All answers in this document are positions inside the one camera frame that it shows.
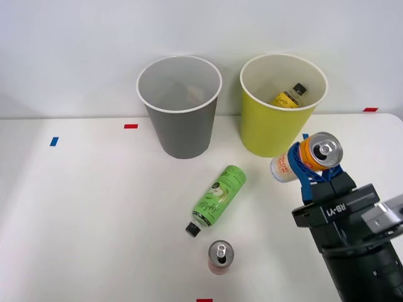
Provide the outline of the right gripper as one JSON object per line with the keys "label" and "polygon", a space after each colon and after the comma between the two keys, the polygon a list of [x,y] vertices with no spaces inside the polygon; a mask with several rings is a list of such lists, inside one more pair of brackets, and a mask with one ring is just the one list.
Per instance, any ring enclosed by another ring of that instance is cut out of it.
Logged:
{"label": "right gripper", "polygon": [[[355,189],[356,183],[340,165],[319,175],[302,162],[299,146],[297,142],[289,149],[289,164],[301,184],[305,204],[292,211],[296,225],[310,230],[319,252],[387,250],[388,242],[379,243],[381,236],[361,217],[380,201],[373,185]],[[331,199],[334,194],[341,197]]]}

